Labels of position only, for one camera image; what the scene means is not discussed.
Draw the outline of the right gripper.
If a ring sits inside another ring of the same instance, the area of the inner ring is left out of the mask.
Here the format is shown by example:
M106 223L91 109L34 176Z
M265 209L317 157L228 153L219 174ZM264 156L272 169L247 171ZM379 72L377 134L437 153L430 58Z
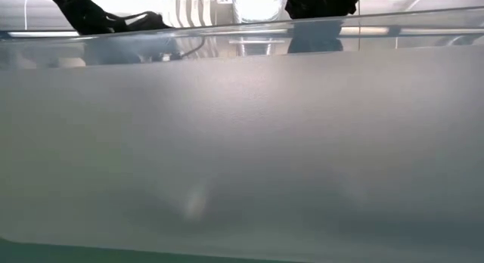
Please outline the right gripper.
M356 12L359 0L287 0L285 10L297 22L288 53L342 51L341 17Z

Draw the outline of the clear plastic bin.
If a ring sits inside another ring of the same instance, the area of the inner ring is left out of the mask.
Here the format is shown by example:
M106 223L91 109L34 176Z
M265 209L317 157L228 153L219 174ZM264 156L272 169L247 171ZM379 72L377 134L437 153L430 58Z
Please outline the clear plastic bin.
M0 42L0 238L484 263L484 7L340 19Z

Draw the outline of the bright window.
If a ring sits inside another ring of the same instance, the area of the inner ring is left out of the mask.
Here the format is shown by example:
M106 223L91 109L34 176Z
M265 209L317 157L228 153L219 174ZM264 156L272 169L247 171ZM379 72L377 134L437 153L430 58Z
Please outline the bright window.
M238 23L258 23L277 20L284 0L232 0Z

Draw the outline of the white vertical blinds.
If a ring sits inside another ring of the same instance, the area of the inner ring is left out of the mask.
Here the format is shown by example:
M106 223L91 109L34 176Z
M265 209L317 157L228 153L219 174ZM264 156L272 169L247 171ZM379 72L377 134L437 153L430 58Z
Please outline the white vertical blinds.
M162 13L165 23L175 28L234 23L232 0L163 0Z

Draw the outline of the green table mat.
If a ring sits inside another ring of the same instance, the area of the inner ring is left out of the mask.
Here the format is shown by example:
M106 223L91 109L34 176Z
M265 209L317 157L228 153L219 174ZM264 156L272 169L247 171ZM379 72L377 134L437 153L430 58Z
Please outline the green table mat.
M84 246L18 243L0 238L0 263L305 263L103 249Z

